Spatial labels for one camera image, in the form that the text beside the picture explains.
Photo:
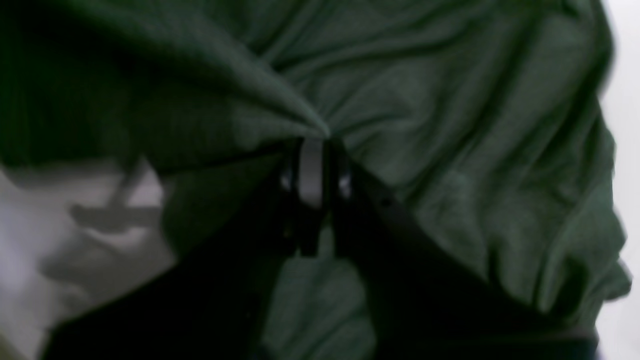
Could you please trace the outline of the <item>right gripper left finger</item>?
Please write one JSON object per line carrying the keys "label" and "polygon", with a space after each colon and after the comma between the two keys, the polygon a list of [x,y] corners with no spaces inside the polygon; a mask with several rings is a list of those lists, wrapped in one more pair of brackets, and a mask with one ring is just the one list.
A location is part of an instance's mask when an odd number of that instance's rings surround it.
{"label": "right gripper left finger", "polygon": [[52,334],[44,360],[247,360],[286,259],[318,254],[326,143],[301,139],[175,267]]}

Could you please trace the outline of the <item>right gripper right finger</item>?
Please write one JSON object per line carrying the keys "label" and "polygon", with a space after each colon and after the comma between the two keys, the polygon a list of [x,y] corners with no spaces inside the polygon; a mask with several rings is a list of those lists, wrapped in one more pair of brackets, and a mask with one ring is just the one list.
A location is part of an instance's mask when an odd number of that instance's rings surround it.
{"label": "right gripper right finger", "polygon": [[325,143],[334,250],[365,285],[377,360],[596,360],[565,325],[466,269],[339,140]]}

